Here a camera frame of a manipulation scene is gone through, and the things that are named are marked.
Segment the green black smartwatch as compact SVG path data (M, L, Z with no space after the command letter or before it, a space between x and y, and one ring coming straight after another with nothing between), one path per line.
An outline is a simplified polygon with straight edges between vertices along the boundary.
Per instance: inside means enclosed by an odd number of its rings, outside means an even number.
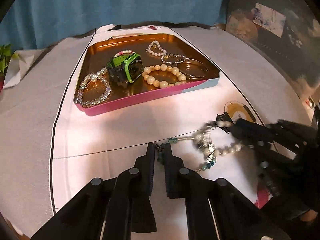
M119 86L134 83L143 72L141 56L132 50L123 50L114 55L106 65L110 79Z

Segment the blue curtain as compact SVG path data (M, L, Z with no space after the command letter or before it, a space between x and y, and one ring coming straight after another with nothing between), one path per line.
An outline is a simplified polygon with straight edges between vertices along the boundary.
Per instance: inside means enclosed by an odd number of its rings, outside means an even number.
M16 0L1 21L1 44L41 49L107 24L222 22L223 0Z

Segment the dark storage bin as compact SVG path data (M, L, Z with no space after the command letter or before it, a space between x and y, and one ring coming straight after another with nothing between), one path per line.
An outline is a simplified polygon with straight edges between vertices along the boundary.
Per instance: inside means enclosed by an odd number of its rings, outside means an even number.
M226 30L265 57L301 100L319 89L319 22L304 0L228 0Z

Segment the metal bangle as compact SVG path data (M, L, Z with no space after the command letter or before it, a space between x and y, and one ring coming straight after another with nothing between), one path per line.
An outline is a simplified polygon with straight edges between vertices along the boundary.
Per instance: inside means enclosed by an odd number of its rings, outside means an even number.
M183 62L179 63L177 67L188 79L203 79L209 72L208 68L202 62L190 58L186 58Z

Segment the white table mat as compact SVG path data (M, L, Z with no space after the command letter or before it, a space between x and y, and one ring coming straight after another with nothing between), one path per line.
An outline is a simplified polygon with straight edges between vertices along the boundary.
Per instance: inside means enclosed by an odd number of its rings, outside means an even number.
M130 168L149 142L180 141L172 151L189 168L202 157L185 137L215 119L229 101L246 104L259 124L265 123L254 96L272 66L238 38L220 30L177 29L182 40L213 60L220 78L213 87L156 99L115 111L89 116L74 104L81 64L77 64L61 102L52 138L51 200L59 211L91 179L110 179Z

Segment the pink tin tray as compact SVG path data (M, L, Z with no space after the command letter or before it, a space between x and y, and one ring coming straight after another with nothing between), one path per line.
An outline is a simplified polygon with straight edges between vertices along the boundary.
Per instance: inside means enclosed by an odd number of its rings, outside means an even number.
M215 63L209 61L200 52L192 48L186 42L182 41L175 35L171 34L133 34L125 37L111 38L101 42L95 42L87 48L83 58L82 68L79 74L79 81L82 81L87 74L97 72L110 60L112 54L121 49L133 49L142 56L145 66L157 65L160 60L154 59L146 52L146 46L153 40L159 41L166 48L176 53L183 53L202 62L209 70L208 74L203 79L187 81L186 84L180 85L178 88L166 88L160 91L157 88L152 88L142 79L138 79L134 84L128 85L126 88L118 86L115 82L111 83L111 94L106 99L106 102L98 106L84 107L76 103L76 107L88 116L95 116L102 113L107 113L124 107L137 105L139 103L148 102L151 100L161 99L167 96L181 94L217 85L220 74Z

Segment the potted green plant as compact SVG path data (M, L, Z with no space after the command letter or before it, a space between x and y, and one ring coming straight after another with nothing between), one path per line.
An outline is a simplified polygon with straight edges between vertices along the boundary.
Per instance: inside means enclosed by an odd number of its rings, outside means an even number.
M5 76L11 59L17 59L18 54L11 51L11 44L6 44L0 47L0 57L0 75Z

